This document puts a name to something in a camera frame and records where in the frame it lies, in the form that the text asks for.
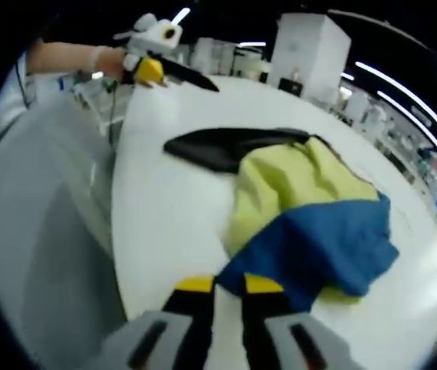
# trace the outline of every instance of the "fluorescent light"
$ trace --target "fluorescent light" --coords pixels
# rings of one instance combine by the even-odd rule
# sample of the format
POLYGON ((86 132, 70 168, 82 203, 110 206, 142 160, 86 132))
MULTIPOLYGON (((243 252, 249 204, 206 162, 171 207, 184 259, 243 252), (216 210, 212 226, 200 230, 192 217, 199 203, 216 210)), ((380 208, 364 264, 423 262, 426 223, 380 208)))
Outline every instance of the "fluorescent light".
POLYGON ((345 72, 343 72, 343 73, 341 74, 341 77, 344 77, 344 78, 346 78, 346 79, 349 79, 350 81, 353 81, 353 80, 355 79, 354 76, 349 75, 348 73, 345 73, 345 72))
POLYGON ((351 94, 353 93, 353 91, 351 91, 350 89, 347 89, 344 86, 340 86, 340 91, 345 94, 346 96, 351 96, 351 94))
POLYGON ((133 35, 134 31, 127 31, 127 32, 122 32, 122 33, 117 33, 113 36, 114 40, 123 40, 123 39, 128 39, 129 37, 131 37, 133 35))
POLYGON ((377 77, 385 80, 386 82, 392 84, 395 88, 400 90, 402 93, 406 94, 410 98, 413 99, 423 110, 425 110, 436 122, 437 122, 437 114, 427 105, 425 104, 416 94, 408 90, 406 87, 404 87, 401 83, 395 81, 391 77, 385 75, 383 72, 378 71, 377 69, 374 69, 362 62, 356 62, 355 65, 359 68, 362 68, 366 70, 367 72, 370 72, 377 77))
POLYGON ((92 73, 92 79, 101 79, 103 77, 103 72, 92 73))
POLYGON ((183 8, 180 12, 177 13, 175 18, 172 19, 172 24, 178 25, 180 23, 180 21, 182 21, 186 17, 186 15, 188 15, 189 13, 190 13, 189 8, 183 8))
POLYGON ((417 109, 416 106, 412 106, 411 111, 418 119, 420 119, 420 122, 422 122, 424 125, 426 125, 427 127, 432 126, 431 120, 427 118, 427 116, 425 116, 424 113, 422 113, 419 109, 417 109))
POLYGON ((403 108, 399 103, 397 103, 396 101, 394 101, 394 99, 390 98, 389 96, 387 96, 386 94, 384 94, 381 91, 378 91, 378 95, 383 98, 384 100, 388 101, 389 103, 391 103, 395 108, 398 108, 400 110, 400 112, 402 112, 403 114, 405 114, 415 125, 417 125, 422 132, 429 138, 429 140, 432 141, 432 143, 435 145, 435 147, 437 148, 437 139, 435 138, 434 135, 431 134, 431 132, 429 131, 429 129, 427 127, 425 127, 425 125, 420 122, 417 117, 415 117, 413 114, 411 114, 407 109, 403 108))
POLYGON ((245 48, 246 46, 266 46, 266 42, 262 42, 262 41, 249 41, 249 42, 241 42, 239 44, 239 48, 245 48))

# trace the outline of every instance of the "cable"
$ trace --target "cable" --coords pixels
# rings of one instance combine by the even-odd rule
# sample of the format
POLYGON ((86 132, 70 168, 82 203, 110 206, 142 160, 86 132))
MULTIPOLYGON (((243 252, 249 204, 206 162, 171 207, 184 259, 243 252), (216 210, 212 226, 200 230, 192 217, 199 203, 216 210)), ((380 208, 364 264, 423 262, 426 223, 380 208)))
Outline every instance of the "cable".
POLYGON ((112 128, 113 128, 113 117, 116 111, 116 92, 117 87, 119 84, 115 83, 113 85, 113 91, 112 91, 112 107, 110 108, 110 116, 109 116, 109 143, 113 146, 113 134, 112 134, 112 128))
POLYGON ((15 63, 15 71, 16 71, 16 78, 18 79, 18 85, 21 90, 21 95, 23 97, 23 103, 25 104, 26 109, 28 109, 30 106, 28 104, 28 100, 26 99, 26 92, 25 88, 23 87, 23 84, 21 82, 21 77, 19 76, 19 67, 18 62, 15 63))

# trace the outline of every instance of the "white tabletop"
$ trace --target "white tabletop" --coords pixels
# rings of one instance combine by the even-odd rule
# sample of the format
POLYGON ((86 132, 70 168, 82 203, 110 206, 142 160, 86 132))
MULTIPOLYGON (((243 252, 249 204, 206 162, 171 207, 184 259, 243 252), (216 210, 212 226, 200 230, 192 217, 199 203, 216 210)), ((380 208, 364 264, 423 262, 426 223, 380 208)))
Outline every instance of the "white tabletop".
MULTIPOLYGON (((217 274, 234 202, 234 177, 163 152, 180 134, 209 127, 293 127, 323 136, 392 202, 400 256, 356 305, 316 301, 311 314, 348 341, 367 369, 415 368, 437 334, 437 227, 405 178, 367 140, 326 112, 273 87, 213 77, 195 86, 136 89, 121 133, 113 180, 113 252, 129 319, 160 309, 175 284, 217 274)), ((206 369, 247 369, 240 301, 218 289, 206 369)))

